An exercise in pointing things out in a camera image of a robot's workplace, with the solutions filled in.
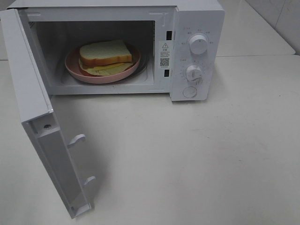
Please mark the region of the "white microwave oven body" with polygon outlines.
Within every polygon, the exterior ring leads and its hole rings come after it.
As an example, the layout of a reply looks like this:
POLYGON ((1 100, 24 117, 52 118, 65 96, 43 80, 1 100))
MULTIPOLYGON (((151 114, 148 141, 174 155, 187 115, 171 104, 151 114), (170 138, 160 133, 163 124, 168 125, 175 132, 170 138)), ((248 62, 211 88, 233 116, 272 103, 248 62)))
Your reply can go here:
POLYGON ((46 61, 43 78, 49 95, 169 93, 173 101, 205 100, 225 17, 216 0, 16 0, 6 10, 24 10, 35 24, 46 61), (193 55, 188 40, 208 37, 208 49, 193 55), (71 77, 65 56, 78 46, 123 39, 148 57, 143 83, 88 84, 71 77), (189 82, 186 69, 203 69, 202 78, 189 82), (186 87, 197 95, 183 96, 186 87))

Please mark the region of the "round white door button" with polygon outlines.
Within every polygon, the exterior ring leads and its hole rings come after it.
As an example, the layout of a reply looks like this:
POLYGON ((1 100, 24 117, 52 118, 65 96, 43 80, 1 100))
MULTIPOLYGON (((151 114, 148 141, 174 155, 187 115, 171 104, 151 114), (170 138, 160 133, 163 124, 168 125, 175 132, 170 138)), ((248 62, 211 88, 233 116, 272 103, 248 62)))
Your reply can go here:
POLYGON ((197 95, 197 88, 196 87, 186 87, 183 90, 182 94, 186 98, 194 98, 197 95))

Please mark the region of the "toy sandwich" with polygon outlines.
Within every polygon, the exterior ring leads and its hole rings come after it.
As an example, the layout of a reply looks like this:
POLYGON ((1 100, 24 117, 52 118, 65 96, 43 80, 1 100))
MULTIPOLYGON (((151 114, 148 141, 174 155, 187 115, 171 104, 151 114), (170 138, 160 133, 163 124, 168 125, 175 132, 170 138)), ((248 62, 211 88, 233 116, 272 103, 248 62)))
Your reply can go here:
POLYGON ((79 68, 86 76, 110 76, 132 67, 133 56, 123 40, 96 42, 79 48, 79 68))

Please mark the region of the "lower white timer knob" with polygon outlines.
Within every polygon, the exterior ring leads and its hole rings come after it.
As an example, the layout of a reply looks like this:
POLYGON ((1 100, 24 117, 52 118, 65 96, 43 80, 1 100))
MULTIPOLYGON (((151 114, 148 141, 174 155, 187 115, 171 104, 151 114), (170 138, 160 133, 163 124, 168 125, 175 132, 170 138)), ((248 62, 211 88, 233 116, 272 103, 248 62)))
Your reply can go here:
POLYGON ((203 69, 197 65, 191 65, 186 69, 186 78, 189 82, 197 82, 202 78, 203 69))

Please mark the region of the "pink plate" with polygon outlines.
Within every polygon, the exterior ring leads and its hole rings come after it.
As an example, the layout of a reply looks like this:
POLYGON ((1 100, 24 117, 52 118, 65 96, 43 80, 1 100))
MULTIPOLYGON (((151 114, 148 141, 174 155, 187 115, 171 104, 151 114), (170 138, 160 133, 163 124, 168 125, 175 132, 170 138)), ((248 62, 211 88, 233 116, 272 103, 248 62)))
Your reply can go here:
POLYGON ((102 66, 101 69, 84 69, 80 61, 79 48, 73 50, 65 59, 65 67, 77 80, 91 84, 107 84, 120 81, 137 71, 140 64, 141 54, 132 45, 127 44, 132 53, 132 61, 102 66))

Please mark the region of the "upper white power knob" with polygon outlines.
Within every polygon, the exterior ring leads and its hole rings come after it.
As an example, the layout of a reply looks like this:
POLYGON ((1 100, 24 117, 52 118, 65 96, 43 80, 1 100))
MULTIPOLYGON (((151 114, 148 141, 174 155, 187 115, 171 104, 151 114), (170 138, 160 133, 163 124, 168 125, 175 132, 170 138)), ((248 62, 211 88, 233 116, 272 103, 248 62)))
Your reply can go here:
POLYGON ((189 38, 188 44, 193 55, 201 55, 208 49, 208 37, 203 33, 196 33, 189 38))

